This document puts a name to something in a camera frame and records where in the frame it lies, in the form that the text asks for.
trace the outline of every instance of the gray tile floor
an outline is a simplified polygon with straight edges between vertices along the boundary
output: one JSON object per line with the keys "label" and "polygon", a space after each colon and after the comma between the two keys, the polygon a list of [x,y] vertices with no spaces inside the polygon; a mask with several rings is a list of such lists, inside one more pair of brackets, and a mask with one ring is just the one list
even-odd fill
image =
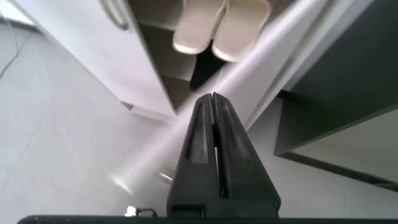
{"label": "gray tile floor", "polygon": [[[131,114],[45,37],[26,45],[0,80],[0,223],[30,214],[123,215],[127,205],[164,215],[168,186],[152,180],[132,197],[108,178],[160,122]],[[13,56],[0,25],[0,68]],[[281,198],[282,217],[398,218],[398,194],[273,156],[280,102],[249,136]]]}

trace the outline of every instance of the white door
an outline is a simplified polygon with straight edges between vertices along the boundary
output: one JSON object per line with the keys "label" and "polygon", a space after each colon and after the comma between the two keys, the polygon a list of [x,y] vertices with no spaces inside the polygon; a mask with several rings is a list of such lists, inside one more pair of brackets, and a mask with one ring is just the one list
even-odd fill
{"label": "white door", "polygon": [[[123,1],[12,0],[12,3],[75,56],[120,101],[161,114],[175,114],[134,17],[128,16]],[[117,19],[124,20],[122,27],[126,29],[117,26]]]}

